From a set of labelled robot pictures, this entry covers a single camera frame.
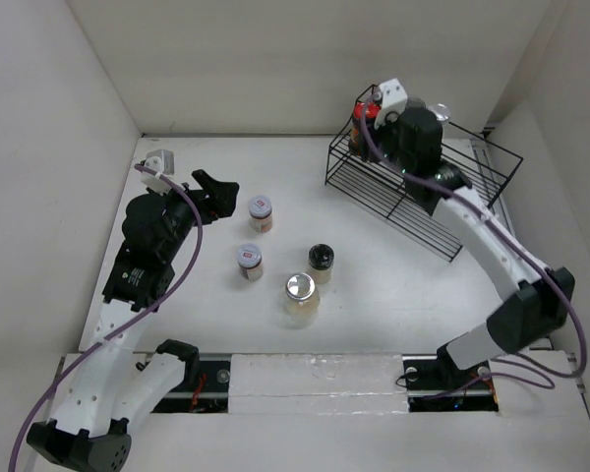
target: black lid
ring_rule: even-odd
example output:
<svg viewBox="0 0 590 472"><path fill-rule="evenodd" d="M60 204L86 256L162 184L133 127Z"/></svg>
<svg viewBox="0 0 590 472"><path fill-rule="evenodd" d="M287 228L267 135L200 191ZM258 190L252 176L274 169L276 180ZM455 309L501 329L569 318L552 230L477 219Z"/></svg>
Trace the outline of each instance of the black lid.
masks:
<svg viewBox="0 0 590 472"><path fill-rule="evenodd" d="M328 270L334 263L334 251L327 244L317 244L308 252L308 262L315 270Z"/></svg>

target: screw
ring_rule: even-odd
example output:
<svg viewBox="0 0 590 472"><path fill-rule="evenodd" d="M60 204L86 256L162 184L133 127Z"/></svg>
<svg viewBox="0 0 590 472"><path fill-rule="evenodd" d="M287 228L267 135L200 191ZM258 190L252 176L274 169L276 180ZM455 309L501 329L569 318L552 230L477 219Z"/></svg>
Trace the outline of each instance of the screw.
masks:
<svg viewBox="0 0 590 472"><path fill-rule="evenodd" d="M417 369L414 367L407 367L404 371L404 378L409 382L417 381Z"/></svg>
<svg viewBox="0 0 590 472"><path fill-rule="evenodd" d="M229 382L229 371L227 369L221 369L216 373L216 381L220 384L227 384Z"/></svg>

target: spice rack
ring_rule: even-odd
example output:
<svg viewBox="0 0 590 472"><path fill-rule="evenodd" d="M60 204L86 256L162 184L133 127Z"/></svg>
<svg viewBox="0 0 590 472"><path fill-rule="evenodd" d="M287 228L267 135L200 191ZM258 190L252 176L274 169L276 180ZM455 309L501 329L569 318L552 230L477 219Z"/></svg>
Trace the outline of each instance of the spice rack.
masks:
<svg viewBox="0 0 590 472"><path fill-rule="evenodd" d="M375 86L367 88L354 104L364 101L374 88ZM500 170L497 170L483 152L473 151L470 155L449 146L445 140L442 143L442 158L457 165L472 181L485 205L492 208L524 158L453 122L449 122L447 126L454 128L471 143L490 144L504 151L505 157L499 161ZM461 242L407 195L404 179L400 174L390 171L383 165L364 162L349 150L351 129L350 117L328 147L325 184L349 196L361 207L388 221L402 233L447 261L452 261L462 248Z"/></svg>

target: metal rack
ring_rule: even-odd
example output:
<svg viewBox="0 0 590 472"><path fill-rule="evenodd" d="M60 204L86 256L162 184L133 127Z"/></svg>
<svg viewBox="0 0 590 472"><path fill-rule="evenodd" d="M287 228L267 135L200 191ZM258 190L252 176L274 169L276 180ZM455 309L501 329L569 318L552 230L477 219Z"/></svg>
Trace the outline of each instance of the metal rack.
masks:
<svg viewBox="0 0 590 472"><path fill-rule="evenodd" d="M367 88L356 99L355 104L363 101L374 87ZM481 199L491 208L522 164L523 157L455 123L449 122L448 126L462 132L466 138L474 142L488 143L511 157L508 159L509 162L499 162L501 170L497 170L474 152L468 155L445 142L442 144L442 157L457 165L468 176ZM447 261L452 261L461 250L461 242L406 194L404 179L400 174L390 171L383 165L364 162L349 150L351 129L350 118L329 145L325 184L348 195Z"/></svg>

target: wire rack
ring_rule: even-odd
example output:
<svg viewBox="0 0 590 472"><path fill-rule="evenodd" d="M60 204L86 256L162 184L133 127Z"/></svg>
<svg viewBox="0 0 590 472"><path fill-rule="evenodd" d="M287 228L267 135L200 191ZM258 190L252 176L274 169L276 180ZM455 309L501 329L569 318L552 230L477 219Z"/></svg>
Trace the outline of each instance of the wire rack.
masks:
<svg viewBox="0 0 590 472"><path fill-rule="evenodd" d="M375 86L367 88L355 101L363 101ZM489 143L503 150L509 162L499 161L500 170L490 165L484 155L472 155L451 147L444 140L442 158L457 165L472 181L487 207L491 208L524 160L522 156L495 145L465 128L449 122L448 126L476 143ZM462 248L461 242L442 224L434 221L407 195L404 179L383 165L363 162L349 150L351 118L329 145L325 167L325 184L348 195L362 207L382 217L401 232L452 261Z"/></svg>

